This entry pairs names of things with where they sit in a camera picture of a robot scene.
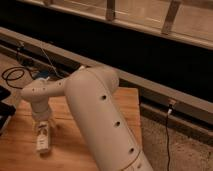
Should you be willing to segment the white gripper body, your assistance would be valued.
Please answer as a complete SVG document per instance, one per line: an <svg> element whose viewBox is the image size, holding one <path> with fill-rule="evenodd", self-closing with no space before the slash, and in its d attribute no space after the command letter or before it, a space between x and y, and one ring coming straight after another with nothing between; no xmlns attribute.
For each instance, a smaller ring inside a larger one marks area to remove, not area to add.
<svg viewBox="0 0 213 171"><path fill-rule="evenodd" d="M47 121L52 116L52 110L47 108L34 108L32 110L32 118L36 122Z"/></svg>

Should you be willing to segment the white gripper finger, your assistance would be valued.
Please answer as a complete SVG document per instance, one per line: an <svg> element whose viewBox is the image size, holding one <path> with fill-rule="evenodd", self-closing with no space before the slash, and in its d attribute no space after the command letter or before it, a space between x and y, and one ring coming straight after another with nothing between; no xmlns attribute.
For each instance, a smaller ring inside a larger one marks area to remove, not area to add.
<svg viewBox="0 0 213 171"><path fill-rule="evenodd" d="M38 126L39 126L39 123L38 122L33 122L33 131L34 133L37 135L38 134Z"/></svg>
<svg viewBox="0 0 213 171"><path fill-rule="evenodd" d="M55 120L49 120L49 124L52 131L57 130L57 123Z"/></svg>

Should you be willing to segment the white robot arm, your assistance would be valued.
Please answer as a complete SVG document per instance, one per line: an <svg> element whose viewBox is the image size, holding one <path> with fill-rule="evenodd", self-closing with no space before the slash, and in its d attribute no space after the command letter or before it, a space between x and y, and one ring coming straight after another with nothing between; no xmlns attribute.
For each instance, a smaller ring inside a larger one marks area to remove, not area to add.
<svg viewBox="0 0 213 171"><path fill-rule="evenodd" d="M36 121L51 116L51 97L65 97L100 171L154 171L113 98L118 85L113 68L96 66L54 82L39 78L21 96L31 104Z"/></svg>

